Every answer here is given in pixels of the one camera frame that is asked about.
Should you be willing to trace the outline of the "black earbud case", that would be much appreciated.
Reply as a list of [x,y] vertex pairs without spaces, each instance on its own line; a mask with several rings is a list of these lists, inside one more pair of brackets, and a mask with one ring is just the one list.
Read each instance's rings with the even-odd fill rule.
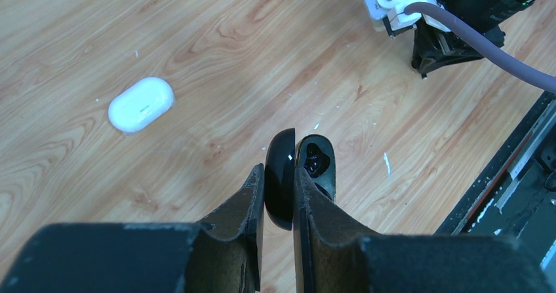
[[336,159],[330,140],[320,134],[310,134],[296,141],[294,128],[284,129],[274,136],[266,155],[264,203],[271,221],[285,230],[293,225],[294,173],[304,168],[306,147],[317,144],[330,157],[330,166],[318,178],[312,178],[317,189],[331,201],[336,196]]

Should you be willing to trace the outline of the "white earbud charging case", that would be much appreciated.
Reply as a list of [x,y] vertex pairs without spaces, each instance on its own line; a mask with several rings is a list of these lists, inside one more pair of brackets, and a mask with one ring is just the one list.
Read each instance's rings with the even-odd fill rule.
[[174,91],[165,80],[146,77],[111,101],[108,119],[117,130],[133,134],[160,118],[174,101]]

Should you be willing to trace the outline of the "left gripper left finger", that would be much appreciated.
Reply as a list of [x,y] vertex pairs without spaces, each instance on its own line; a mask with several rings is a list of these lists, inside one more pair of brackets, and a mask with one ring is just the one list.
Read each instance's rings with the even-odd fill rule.
[[197,222],[59,223],[23,246],[2,292],[255,292],[264,168]]

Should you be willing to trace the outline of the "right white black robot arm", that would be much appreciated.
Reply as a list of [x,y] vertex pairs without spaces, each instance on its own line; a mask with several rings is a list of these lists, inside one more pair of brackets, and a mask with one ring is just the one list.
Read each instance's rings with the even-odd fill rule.
[[[497,47],[504,45],[499,25],[531,6],[535,0],[437,0]],[[453,64],[482,59],[482,55],[452,32],[440,31],[423,20],[416,24],[411,66],[425,77]]]

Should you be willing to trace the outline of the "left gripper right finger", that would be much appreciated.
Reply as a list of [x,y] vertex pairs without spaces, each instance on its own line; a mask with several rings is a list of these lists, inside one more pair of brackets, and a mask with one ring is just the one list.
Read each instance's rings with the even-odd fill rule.
[[377,233],[294,175],[298,292],[553,292],[517,239]]

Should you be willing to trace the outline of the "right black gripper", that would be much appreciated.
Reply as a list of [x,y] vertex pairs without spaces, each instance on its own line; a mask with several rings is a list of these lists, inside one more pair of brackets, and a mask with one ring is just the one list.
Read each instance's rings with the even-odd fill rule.
[[441,31],[423,20],[417,22],[410,65],[423,79],[436,69],[483,58],[456,34]]

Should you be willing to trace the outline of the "small black earbud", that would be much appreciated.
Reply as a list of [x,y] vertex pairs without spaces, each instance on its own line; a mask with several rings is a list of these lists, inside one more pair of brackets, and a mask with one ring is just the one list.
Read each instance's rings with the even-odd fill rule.
[[304,168],[311,178],[318,178],[327,171],[330,166],[330,157],[326,155],[317,144],[308,144],[306,147],[306,159]]

